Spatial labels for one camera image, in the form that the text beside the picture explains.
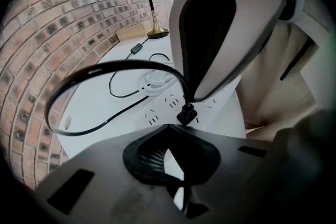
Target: brick wall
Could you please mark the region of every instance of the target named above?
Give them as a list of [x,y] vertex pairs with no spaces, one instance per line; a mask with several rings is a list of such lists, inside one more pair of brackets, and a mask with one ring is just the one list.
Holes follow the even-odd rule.
[[[168,26],[170,0],[154,2]],[[31,188],[67,160],[44,105],[70,73],[95,64],[121,27],[151,19],[133,0],[13,0],[1,23],[0,135],[16,178]]]

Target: black rectangular slot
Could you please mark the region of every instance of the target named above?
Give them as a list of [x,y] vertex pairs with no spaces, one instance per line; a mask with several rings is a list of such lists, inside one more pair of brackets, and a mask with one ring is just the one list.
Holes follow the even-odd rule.
[[251,155],[255,155],[257,157],[265,157],[265,155],[267,154],[267,151],[264,150],[259,150],[257,148],[253,148],[253,147],[249,147],[249,146],[241,146],[239,149],[239,151],[247,153],[247,154],[251,154]]
[[93,176],[93,172],[78,170],[48,199],[48,203],[68,215]]

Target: electrical outlet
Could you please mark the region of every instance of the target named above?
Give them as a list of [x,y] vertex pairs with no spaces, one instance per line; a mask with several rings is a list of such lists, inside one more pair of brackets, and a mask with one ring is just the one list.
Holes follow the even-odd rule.
[[[204,131],[235,91],[240,79],[241,76],[237,77],[211,98],[200,103],[193,103],[197,117],[188,126]],[[183,105],[183,92],[177,82],[137,113],[136,129],[162,124],[181,124],[176,116],[181,112]]]

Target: lamp stand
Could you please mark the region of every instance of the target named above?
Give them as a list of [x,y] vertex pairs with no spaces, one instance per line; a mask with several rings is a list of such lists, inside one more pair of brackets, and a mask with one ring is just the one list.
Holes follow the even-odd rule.
[[151,6],[152,16],[153,16],[153,30],[147,33],[148,39],[158,39],[168,36],[169,31],[168,29],[161,28],[159,26],[159,23],[157,21],[157,17],[155,14],[154,6],[153,6],[153,0],[148,0],[149,4]]

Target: gold lamp base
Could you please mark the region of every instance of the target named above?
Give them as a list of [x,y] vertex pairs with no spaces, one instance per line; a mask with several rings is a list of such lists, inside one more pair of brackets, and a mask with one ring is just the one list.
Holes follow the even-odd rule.
[[168,36],[169,31],[168,29],[161,28],[156,18],[156,14],[154,9],[152,10],[153,16],[153,30],[147,33],[148,39],[158,39]]

